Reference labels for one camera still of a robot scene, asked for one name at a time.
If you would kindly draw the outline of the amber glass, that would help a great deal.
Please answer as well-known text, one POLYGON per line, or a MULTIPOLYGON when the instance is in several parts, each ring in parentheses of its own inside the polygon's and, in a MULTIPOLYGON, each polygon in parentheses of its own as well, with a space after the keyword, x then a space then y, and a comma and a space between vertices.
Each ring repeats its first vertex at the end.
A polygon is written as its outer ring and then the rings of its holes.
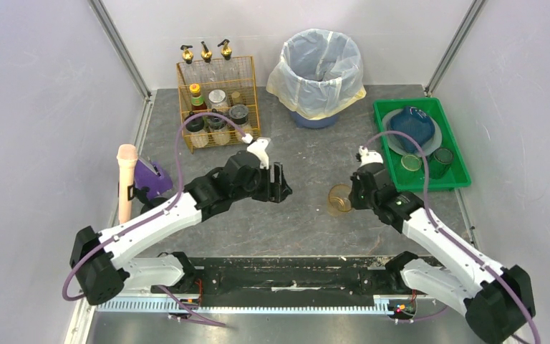
POLYGON ((347 184, 333 186, 327 196, 327 211, 331 216, 341 216, 352 210, 349 195, 352 188, 347 184))

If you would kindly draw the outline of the black flip-cap spice jar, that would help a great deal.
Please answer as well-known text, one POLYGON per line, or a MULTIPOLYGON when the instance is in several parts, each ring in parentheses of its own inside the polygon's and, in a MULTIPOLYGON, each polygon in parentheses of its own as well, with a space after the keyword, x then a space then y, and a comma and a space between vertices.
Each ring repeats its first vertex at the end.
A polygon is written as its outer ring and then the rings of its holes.
POLYGON ((231 134, 229 133, 228 123, 225 121, 226 115, 218 110, 211 110, 211 113, 223 116, 223 118, 208 116, 206 119, 208 127, 213 134, 213 140, 216 145, 227 145, 231 140, 231 134))

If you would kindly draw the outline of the black cap spice jar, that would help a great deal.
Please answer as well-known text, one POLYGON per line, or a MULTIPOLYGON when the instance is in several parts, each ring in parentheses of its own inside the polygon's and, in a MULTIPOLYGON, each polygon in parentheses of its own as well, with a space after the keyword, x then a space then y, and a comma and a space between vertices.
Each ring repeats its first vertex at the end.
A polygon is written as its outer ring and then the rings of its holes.
POLYGON ((185 128, 189 132, 190 142, 194 148, 204 148, 208 145, 208 130, 206 129, 206 122, 201 116, 189 121, 185 128))

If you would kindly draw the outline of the small yellow oil bottle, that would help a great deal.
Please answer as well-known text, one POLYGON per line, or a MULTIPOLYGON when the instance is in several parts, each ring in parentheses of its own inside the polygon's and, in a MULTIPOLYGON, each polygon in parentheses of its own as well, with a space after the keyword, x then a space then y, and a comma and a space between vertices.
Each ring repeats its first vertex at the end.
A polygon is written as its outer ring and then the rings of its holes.
POLYGON ((231 104, 232 105, 245 104, 243 95, 239 91, 233 91, 231 93, 231 104))

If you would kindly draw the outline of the red sauce bottle green label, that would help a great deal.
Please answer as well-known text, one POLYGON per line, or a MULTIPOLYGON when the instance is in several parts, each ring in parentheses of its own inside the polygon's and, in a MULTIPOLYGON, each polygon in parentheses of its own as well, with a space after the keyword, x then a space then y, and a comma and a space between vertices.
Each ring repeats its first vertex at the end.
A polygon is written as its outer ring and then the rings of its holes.
POLYGON ((189 87, 191 111, 193 113, 206 113, 209 111, 206 101, 203 97, 203 89, 200 84, 193 83, 189 87))

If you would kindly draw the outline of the brown-sauce bottle gold spout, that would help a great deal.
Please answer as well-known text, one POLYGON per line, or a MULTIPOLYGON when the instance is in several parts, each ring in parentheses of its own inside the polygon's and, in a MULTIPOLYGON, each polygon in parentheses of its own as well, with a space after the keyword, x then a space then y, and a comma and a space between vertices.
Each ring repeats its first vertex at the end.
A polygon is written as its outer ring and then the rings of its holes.
POLYGON ((214 90, 220 86, 221 82, 221 71, 219 66, 213 62, 213 53, 208 48, 205 41, 201 41, 201 58, 203 59, 203 81, 209 86, 210 89, 214 90))

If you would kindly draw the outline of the grey-green round plate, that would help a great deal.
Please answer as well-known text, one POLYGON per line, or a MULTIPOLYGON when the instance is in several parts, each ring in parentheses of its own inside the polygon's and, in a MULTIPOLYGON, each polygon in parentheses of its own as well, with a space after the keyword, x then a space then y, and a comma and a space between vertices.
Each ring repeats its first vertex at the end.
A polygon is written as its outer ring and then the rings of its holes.
MULTIPOLYGON (((385 127, 385 130, 390 130, 390 121, 391 121, 391 119, 395 115, 397 115, 401 112, 402 112, 402 109, 392 110, 382 118, 382 124, 385 127)), ((431 153, 433 153, 439 147, 441 147, 441 144, 443 142, 443 133, 442 133, 442 130, 440 129, 440 126, 435 121, 435 119, 433 119, 432 117, 430 117, 430 120, 431 120, 432 124, 434 125, 434 131, 435 132, 429 140, 427 140, 424 144, 421 145, 421 148, 423 149, 423 151, 425 152, 425 154, 427 156, 429 156, 431 153)), ((388 139, 388 142, 389 142, 388 143, 389 148, 392 151, 394 151, 395 153, 397 153, 399 155, 402 155, 402 156, 406 155, 406 154, 409 154, 409 152, 407 152, 405 150, 404 146, 401 144, 400 139, 399 139, 398 136, 388 135, 387 139, 388 139)))

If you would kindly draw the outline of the clear oil bottle gold spout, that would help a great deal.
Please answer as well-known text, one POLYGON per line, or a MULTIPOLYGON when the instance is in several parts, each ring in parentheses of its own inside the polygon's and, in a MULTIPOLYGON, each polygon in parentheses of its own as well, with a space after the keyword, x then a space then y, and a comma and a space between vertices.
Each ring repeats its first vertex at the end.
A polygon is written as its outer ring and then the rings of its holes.
POLYGON ((201 75, 196 69, 196 65, 193 62, 194 55, 191 51, 192 45, 182 44, 180 50, 182 51, 183 66, 181 67, 185 84, 198 84, 201 82, 201 75))

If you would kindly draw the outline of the green glass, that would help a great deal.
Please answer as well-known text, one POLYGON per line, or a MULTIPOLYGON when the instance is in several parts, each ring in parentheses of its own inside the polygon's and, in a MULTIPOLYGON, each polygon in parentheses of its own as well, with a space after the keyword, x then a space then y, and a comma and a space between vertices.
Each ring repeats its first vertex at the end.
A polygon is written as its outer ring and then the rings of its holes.
POLYGON ((420 180, 423 174, 423 160, 415 154, 403 155, 400 159, 398 178, 402 183, 420 180))

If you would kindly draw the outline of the blue ribbed dish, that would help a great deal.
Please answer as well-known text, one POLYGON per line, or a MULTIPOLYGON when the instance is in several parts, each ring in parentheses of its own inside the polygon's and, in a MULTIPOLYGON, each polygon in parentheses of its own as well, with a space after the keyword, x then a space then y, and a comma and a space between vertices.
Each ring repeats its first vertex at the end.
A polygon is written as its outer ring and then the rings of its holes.
POLYGON ((387 129, 405 133, 420 146, 426 144, 435 135, 435 125, 431 117, 413 106, 405 106, 398 114, 393 115, 387 124, 387 129))

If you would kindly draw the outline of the dark smoky glass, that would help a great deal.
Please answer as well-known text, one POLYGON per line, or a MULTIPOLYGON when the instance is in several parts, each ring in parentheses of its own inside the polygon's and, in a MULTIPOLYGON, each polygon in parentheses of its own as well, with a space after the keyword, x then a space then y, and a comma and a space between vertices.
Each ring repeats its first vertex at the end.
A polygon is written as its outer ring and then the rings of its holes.
POLYGON ((429 156, 428 167, 431 179, 441 179, 448 172, 455 160, 454 152, 445 147, 439 147, 429 156))

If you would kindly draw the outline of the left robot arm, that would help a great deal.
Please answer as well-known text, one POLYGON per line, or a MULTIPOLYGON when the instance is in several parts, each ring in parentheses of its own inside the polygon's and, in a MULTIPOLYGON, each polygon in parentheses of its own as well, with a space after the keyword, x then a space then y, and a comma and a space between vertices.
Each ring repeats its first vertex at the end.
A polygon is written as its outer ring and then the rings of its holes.
POLYGON ((179 254, 158 264, 156 274, 133 269, 139 253, 182 229, 229 211, 243 199, 281 203, 292 189, 284 167, 274 162, 265 167, 254 153, 240 150, 224 166, 216 167, 184 185, 181 193, 122 225, 102 231, 80 229, 70 256, 71 272, 62 288, 65 300, 86 299, 100 305, 133 283, 141 287, 173 286, 184 279, 189 265, 179 254))

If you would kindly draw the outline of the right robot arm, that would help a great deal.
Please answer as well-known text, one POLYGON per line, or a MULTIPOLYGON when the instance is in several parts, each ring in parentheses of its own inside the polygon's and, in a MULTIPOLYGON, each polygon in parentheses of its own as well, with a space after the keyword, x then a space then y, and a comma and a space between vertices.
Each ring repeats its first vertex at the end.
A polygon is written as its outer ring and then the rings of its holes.
POLYGON ((422 199, 398 191, 382 163, 362 163, 351 180, 353 209, 373 211, 443 265, 436 268, 402 252, 386 265, 396 282, 455 310, 485 343, 502 343, 524 325, 534 325, 534 295, 524 269, 506 268, 479 252, 427 210, 422 199))

